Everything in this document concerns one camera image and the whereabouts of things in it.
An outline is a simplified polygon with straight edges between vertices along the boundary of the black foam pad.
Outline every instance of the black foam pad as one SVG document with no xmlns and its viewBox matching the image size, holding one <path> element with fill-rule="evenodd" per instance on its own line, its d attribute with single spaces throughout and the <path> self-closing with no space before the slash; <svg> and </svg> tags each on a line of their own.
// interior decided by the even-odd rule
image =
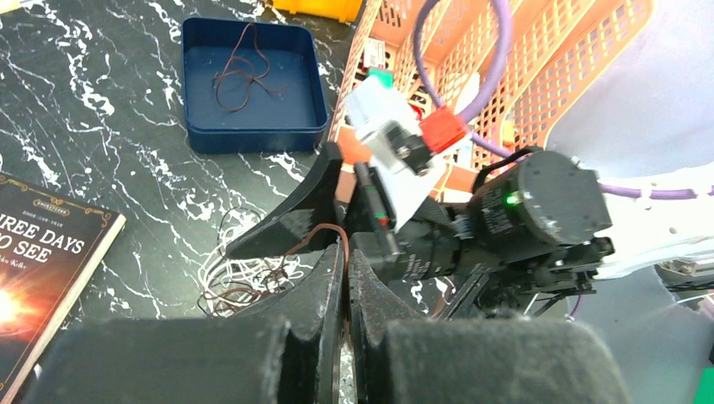
<svg viewBox="0 0 714 404">
<path fill-rule="evenodd" d="M 277 402 L 289 332 L 262 316 L 82 324 L 23 403 Z"/>
<path fill-rule="evenodd" d="M 563 321 L 395 321 L 382 349 L 394 404 L 631 402 L 608 348 Z"/>
</svg>

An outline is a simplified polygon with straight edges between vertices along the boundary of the tangled wire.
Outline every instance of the tangled wire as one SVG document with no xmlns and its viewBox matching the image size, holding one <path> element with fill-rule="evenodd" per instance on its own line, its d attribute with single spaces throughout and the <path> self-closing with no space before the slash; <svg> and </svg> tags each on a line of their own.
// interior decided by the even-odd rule
<svg viewBox="0 0 714 404">
<path fill-rule="evenodd" d="M 238 220 L 236 226 L 223 229 L 226 219 Z M 285 284 L 300 279 L 304 273 L 295 256 L 231 260 L 226 246 L 260 221 L 254 210 L 233 208 L 221 219 L 218 245 L 198 271 L 202 289 L 196 305 L 209 317 L 228 317 L 261 298 L 285 290 Z"/>
<path fill-rule="evenodd" d="M 236 56 L 236 52 L 238 48 L 240 47 L 241 43 L 243 42 L 243 38 L 245 38 L 246 32 L 248 32 L 248 29 L 253 28 L 255 31 L 255 34 L 253 35 L 253 47 L 255 48 L 255 52 L 260 56 L 261 59 L 265 62 L 265 72 L 263 72 L 260 75 L 255 75 L 255 65 L 246 59 L 243 56 Z M 235 70 L 228 71 L 228 69 L 233 65 L 234 63 L 241 62 L 250 68 L 250 72 L 246 72 L 245 70 L 236 68 Z M 233 52 L 231 52 L 231 56 L 228 58 L 228 61 L 226 62 L 226 65 L 223 67 L 223 72 L 221 73 L 216 73 L 213 79 L 211 80 L 211 83 L 213 84 L 214 89 L 216 90 L 216 102 L 218 105 L 221 106 L 221 108 L 226 109 L 230 112 L 236 112 L 239 111 L 243 108 L 245 108 L 246 105 L 248 105 L 248 100 L 250 98 L 250 89 L 253 86 L 253 83 L 257 83 L 260 87 L 263 88 L 267 93 L 271 94 L 277 94 L 280 93 L 285 89 L 285 85 L 283 87 L 278 88 L 277 90 L 271 90 L 270 88 L 266 87 L 265 84 L 261 81 L 263 78 L 268 76 L 268 73 L 270 72 L 270 61 L 268 60 L 268 57 L 260 51 L 258 48 L 258 27 L 256 27 L 255 24 L 249 23 L 243 28 L 243 32 L 241 33 L 240 39 L 238 39 L 238 42 L 236 43 L 236 46 L 233 48 Z M 233 76 L 233 75 L 238 75 L 238 76 L 243 76 L 248 80 L 248 90 L 246 90 L 246 96 L 245 99 L 243 100 L 242 104 L 240 104 L 237 107 L 232 107 L 224 104 L 221 101 L 221 85 L 223 84 L 223 81 L 226 79 L 226 77 Z"/>
</svg>

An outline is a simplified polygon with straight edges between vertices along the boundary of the green led light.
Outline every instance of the green led light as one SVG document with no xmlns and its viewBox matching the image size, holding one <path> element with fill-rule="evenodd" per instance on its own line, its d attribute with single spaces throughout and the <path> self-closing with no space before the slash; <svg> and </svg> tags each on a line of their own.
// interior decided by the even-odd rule
<svg viewBox="0 0 714 404">
<path fill-rule="evenodd" d="M 514 206 L 517 205 L 520 202 L 518 195 L 516 194 L 511 194 L 506 197 L 506 205 L 508 206 Z"/>
</svg>

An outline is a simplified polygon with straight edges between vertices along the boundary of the book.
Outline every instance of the book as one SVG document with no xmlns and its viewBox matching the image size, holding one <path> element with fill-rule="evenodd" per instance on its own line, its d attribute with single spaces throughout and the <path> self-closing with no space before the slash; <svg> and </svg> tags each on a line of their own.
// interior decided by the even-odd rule
<svg viewBox="0 0 714 404">
<path fill-rule="evenodd" d="M 13 401 L 125 223 L 0 173 L 0 404 Z"/>
</svg>

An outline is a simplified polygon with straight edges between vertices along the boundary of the black marble surface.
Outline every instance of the black marble surface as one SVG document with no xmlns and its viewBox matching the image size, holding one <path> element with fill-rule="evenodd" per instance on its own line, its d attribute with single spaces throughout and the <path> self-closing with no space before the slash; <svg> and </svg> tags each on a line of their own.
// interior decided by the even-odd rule
<svg viewBox="0 0 714 404">
<path fill-rule="evenodd" d="M 180 25 L 189 16 L 307 27 L 333 108 L 348 24 L 259 0 L 49 0 L 0 15 L 0 170 L 128 220 L 64 328 L 203 316 L 196 271 L 216 246 L 221 217 L 236 206 L 269 212 L 315 159 L 191 151 L 180 78 Z"/>
</svg>

